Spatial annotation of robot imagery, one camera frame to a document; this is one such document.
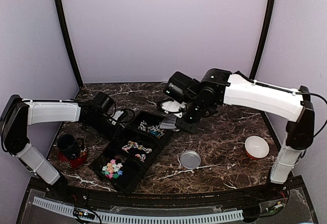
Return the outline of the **silver metal scoop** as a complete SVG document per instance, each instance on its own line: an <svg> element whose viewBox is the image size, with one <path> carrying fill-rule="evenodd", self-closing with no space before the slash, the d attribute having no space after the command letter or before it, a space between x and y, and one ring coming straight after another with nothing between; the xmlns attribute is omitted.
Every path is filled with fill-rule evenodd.
<svg viewBox="0 0 327 224"><path fill-rule="evenodd" d="M160 123L160 129L175 129L177 117L175 115L167 115Z"/></svg>

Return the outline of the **black bin with lollipops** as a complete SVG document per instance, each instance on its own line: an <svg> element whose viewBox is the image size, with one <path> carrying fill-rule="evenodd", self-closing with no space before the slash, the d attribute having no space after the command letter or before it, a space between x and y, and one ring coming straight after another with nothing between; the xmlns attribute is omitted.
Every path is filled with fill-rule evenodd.
<svg viewBox="0 0 327 224"><path fill-rule="evenodd" d="M161 115L141 110L127 127L142 132L155 139L160 145L165 146L169 143L174 132L160 127L163 120L164 117Z"/></svg>

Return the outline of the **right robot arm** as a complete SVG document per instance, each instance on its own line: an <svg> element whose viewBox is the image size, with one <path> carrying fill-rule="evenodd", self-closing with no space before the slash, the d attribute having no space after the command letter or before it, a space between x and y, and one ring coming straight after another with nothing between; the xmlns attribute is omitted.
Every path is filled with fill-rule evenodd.
<svg viewBox="0 0 327 224"><path fill-rule="evenodd" d="M270 182L261 188L265 200L280 193L280 184L313 143L315 112L305 86L287 89L248 79L240 72L210 69L201 81L175 72L167 88L174 100L186 103L182 110L185 124L198 123L222 104L250 107L287 119L286 137L271 169Z"/></svg>

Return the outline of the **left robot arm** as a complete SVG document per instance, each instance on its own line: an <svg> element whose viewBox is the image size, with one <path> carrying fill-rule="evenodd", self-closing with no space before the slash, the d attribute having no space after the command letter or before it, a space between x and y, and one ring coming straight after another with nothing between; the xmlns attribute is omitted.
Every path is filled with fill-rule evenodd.
<svg viewBox="0 0 327 224"><path fill-rule="evenodd" d="M109 139L117 127L125 122L127 114L127 109L118 109L114 101L103 93L89 101L26 99L14 94L1 114L3 151L18 158L34 175L53 186L52 193L60 201L68 201L72 190L65 185L65 176L34 146L36 132L33 127L82 123Z"/></svg>

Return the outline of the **black bin with small candies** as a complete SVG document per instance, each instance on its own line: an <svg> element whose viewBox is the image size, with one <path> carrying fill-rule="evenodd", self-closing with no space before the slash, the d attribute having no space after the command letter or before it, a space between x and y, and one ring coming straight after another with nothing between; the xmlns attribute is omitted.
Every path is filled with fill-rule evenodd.
<svg viewBox="0 0 327 224"><path fill-rule="evenodd" d="M122 151L122 147L124 145L127 145L128 141L134 141L139 143L140 145L143 145L146 148L152 149L152 152L147 155L144 163L134 156L135 154L140 153L140 151L135 149L130 149L128 153ZM134 160L135 162L139 163L143 168L148 170L160 154L163 147L155 139L152 139L148 135L142 132L137 132L136 130L131 128L125 128L114 137L112 142L109 144L109 148L116 152L122 153L124 156Z"/></svg>

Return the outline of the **black bin with flower candies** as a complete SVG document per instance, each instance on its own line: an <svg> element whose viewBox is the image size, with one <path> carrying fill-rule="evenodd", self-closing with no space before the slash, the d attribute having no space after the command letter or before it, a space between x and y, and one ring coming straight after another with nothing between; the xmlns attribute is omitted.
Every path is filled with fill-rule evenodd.
<svg viewBox="0 0 327 224"><path fill-rule="evenodd" d="M132 156L115 149L104 150L89 168L102 181L125 194L131 194L145 174L145 169Z"/></svg>

